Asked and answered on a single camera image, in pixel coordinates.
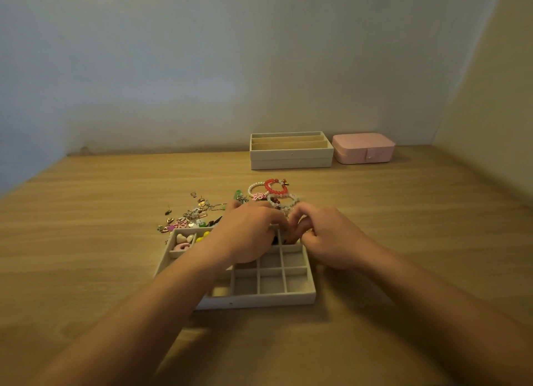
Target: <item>table surface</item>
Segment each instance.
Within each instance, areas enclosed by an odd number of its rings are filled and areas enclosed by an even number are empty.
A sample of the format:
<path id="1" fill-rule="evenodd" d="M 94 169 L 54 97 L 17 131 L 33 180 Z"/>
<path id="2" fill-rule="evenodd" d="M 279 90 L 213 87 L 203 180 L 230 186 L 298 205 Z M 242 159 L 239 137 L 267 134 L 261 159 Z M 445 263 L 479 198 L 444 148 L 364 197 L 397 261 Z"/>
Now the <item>table surface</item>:
<path id="1" fill-rule="evenodd" d="M 0 384 L 20 383 L 150 281 L 167 206 L 269 178 L 533 324 L 533 211 L 430 146 L 386 164 L 251 171 L 248 152 L 67 157 L 0 200 Z M 365 278 L 313 265 L 316 303 L 196 312 L 156 384 L 443 384 L 411 322 Z"/>

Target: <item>pink box lid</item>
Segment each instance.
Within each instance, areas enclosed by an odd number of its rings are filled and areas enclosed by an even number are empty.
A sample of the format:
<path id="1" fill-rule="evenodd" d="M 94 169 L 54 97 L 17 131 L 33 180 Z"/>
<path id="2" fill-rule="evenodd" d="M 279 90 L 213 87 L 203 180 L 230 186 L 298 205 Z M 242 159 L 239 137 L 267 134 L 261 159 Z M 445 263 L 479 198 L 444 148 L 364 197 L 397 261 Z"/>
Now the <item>pink box lid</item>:
<path id="1" fill-rule="evenodd" d="M 346 133 L 334 135 L 331 143 L 342 154 L 352 149 L 391 147 L 396 144 L 380 133 Z"/>

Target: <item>pink jewelry box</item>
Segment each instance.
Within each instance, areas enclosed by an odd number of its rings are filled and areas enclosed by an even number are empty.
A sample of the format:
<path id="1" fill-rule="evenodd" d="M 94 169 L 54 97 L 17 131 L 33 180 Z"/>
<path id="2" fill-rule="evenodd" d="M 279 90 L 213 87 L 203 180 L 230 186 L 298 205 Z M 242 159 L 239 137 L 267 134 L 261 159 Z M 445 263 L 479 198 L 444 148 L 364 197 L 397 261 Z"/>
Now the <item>pink jewelry box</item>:
<path id="1" fill-rule="evenodd" d="M 388 162 L 396 145 L 380 133 L 334 135 L 331 144 L 333 155 L 342 164 Z"/>

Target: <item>white box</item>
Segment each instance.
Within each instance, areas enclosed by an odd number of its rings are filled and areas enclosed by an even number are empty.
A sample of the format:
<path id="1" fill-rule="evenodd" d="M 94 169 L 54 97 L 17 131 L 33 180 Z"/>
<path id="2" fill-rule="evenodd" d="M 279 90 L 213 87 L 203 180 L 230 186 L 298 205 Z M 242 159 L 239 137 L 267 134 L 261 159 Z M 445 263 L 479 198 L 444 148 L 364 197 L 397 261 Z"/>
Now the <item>white box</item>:
<path id="1" fill-rule="evenodd" d="M 322 131 L 252 133 L 252 170 L 331 167 L 333 146 Z"/>
<path id="2" fill-rule="evenodd" d="M 212 229 L 174 229 L 170 234 L 155 275 L 172 264 L 183 253 L 194 253 L 196 238 Z M 283 234 L 279 230 L 277 232 L 277 239 L 279 243 L 282 243 Z M 186 251 L 173 251 L 178 233 L 186 237 L 190 234 L 195 235 L 192 246 Z M 313 304 L 315 298 L 315 283 L 305 247 L 301 243 L 277 244 L 272 245 L 270 250 L 256 261 L 237 264 L 226 269 L 196 309 L 236 309 Z"/>

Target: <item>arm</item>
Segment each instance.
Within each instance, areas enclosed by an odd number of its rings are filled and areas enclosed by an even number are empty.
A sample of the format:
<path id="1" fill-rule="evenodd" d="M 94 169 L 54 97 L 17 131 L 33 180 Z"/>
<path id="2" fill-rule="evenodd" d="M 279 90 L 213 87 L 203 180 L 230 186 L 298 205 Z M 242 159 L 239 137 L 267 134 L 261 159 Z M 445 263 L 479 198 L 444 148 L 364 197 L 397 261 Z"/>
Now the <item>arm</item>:
<path id="1" fill-rule="evenodd" d="M 533 335 L 523 324 L 376 243 L 337 209 L 301 203 L 289 222 L 311 255 L 376 282 L 469 383 L 533 383 Z"/>
<path id="2" fill-rule="evenodd" d="M 266 201 L 228 204 L 224 219 L 204 241 L 74 341 L 30 384 L 146 383 L 217 276 L 268 250 L 271 223 L 288 226 Z"/>

